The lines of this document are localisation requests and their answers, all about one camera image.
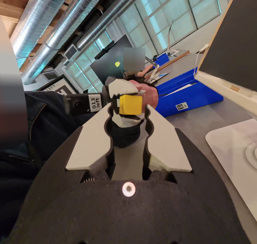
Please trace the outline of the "silver ventilation duct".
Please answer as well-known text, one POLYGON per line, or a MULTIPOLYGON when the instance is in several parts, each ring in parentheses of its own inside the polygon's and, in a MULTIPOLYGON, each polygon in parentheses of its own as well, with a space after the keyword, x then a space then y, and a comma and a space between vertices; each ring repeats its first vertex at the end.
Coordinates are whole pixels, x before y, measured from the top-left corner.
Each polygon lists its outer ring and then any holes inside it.
MULTIPOLYGON (((72 0, 21 74, 32 84, 100 0, 72 0)), ((65 0, 29 0, 10 38, 21 69, 65 0)))

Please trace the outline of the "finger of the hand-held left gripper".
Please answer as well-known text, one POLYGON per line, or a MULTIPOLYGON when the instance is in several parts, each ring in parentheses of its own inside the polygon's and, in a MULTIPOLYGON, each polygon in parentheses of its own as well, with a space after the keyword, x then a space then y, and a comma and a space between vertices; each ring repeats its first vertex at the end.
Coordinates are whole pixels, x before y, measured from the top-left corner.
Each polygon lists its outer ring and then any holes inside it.
POLYGON ((105 82, 105 98, 118 99, 122 95, 138 95, 146 98, 145 90, 138 90, 137 87, 130 81, 124 79, 107 78, 105 82))
POLYGON ((141 115, 123 115, 119 114, 119 107, 113 107, 112 121, 117 126, 137 126, 144 121, 144 113, 141 115))

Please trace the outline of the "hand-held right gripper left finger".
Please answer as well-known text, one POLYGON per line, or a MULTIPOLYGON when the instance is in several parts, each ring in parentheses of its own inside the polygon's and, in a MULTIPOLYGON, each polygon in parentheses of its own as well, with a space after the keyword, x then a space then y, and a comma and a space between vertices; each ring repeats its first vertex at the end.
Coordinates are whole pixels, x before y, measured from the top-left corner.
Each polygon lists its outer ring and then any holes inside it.
POLYGON ((107 170, 114 166, 112 128, 113 108, 107 104, 87 121, 80 132, 66 170, 107 170))

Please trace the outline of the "yellow toy cube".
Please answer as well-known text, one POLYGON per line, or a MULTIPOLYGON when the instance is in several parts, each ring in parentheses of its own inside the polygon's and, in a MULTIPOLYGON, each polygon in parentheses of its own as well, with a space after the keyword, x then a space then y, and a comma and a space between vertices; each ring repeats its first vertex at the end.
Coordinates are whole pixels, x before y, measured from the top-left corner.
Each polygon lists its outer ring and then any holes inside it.
POLYGON ((142 96, 122 95, 120 97, 119 114, 121 115, 141 115, 142 96))

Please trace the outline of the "framed black and white sign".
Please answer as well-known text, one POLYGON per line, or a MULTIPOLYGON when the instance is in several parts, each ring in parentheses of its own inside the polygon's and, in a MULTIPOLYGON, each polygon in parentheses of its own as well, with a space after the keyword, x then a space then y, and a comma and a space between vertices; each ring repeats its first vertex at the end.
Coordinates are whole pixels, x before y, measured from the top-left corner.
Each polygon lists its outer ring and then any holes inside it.
POLYGON ((52 91, 65 96, 79 94, 78 90, 72 85, 65 75, 57 77, 36 91, 52 91))

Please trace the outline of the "person's left hand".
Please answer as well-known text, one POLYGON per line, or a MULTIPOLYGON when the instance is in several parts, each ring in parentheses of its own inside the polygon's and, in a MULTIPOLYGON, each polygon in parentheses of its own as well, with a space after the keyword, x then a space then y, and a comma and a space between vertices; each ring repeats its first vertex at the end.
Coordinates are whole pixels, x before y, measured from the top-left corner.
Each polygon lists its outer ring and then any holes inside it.
POLYGON ((152 108, 156 109, 159 100, 157 89, 153 86, 141 84, 134 80, 129 80, 129 82, 131 82, 138 91, 145 91, 145 93, 142 94, 142 113, 144 113, 146 105, 150 105, 152 108))

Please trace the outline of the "person's dark clothing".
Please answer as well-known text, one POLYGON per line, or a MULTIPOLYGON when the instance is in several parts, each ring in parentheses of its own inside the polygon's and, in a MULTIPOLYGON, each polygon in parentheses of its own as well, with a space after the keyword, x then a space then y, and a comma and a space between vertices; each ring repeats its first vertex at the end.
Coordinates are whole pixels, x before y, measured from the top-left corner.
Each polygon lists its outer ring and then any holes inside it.
POLYGON ((63 95, 50 91, 25 91, 28 141, 1 149, 0 234, 11 232, 27 192, 43 164, 66 139, 95 113, 65 113, 63 95))

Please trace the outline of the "blue plastic bin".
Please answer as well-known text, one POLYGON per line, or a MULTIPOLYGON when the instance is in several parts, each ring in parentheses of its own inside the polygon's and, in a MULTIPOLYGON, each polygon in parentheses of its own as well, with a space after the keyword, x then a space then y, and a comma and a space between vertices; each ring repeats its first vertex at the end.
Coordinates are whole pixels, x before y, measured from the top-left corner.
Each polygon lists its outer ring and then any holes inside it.
POLYGON ((159 68, 157 71, 161 70, 162 67, 165 65, 169 65, 169 63, 171 62, 169 59, 169 56, 167 53, 163 53, 162 55, 156 57, 155 61, 156 64, 159 65, 159 68))
POLYGON ((163 117, 223 101, 223 96, 194 78, 194 69, 156 87, 159 101, 156 111, 163 117))

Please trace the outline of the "long wooden table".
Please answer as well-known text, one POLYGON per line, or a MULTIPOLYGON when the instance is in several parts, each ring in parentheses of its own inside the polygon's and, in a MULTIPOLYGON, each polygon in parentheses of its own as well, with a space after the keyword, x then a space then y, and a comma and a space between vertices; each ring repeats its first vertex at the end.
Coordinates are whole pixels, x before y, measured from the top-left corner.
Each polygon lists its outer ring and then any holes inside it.
MULTIPOLYGON (((160 71, 164 68, 166 68, 167 66, 171 65, 172 63, 174 63, 175 61, 177 61, 178 59, 186 56, 187 54, 189 54, 190 51, 189 50, 179 50, 178 52, 176 52, 174 55, 170 55, 169 56, 169 61, 164 63, 163 65, 159 66, 158 69, 154 69, 153 72, 155 72, 155 74, 153 75, 153 78, 156 78, 159 74, 160 71)), ((149 72, 147 73, 144 78, 145 79, 149 79, 152 77, 153 72, 149 72)))

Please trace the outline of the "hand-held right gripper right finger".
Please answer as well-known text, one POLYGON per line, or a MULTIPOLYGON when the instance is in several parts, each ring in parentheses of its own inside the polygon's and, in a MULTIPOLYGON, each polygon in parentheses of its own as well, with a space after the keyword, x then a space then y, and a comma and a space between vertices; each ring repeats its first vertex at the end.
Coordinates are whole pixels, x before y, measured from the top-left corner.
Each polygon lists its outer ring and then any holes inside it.
POLYGON ((191 172, 192 167, 175 127, 150 105, 145 106, 143 169, 167 172, 191 172))

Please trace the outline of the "black monitor screen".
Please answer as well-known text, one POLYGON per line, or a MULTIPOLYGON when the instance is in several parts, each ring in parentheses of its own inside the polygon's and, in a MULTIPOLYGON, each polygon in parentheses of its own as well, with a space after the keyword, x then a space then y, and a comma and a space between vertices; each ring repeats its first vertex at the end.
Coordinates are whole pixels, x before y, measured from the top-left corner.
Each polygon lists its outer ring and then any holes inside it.
POLYGON ((105 85, 108 77, 123 78, 123 50, 127 47, 131 48, 132 45, 127 36, 124 35, 112 46, 109 44, 95 57, 95 61, 90 67, 103 85, 105 85))

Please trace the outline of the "person's left forearm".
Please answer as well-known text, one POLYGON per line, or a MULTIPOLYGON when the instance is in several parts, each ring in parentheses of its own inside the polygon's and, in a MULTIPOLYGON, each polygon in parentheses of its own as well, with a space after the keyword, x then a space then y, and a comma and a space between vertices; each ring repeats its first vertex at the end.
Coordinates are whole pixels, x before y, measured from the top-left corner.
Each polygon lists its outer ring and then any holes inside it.
POLYGON ((113 146, 126 148, 135 143, 140 137, 140 126, 142 123, 143 121, 136 126, 121 128, 112 122, 110 135, 113 139, 113 146))

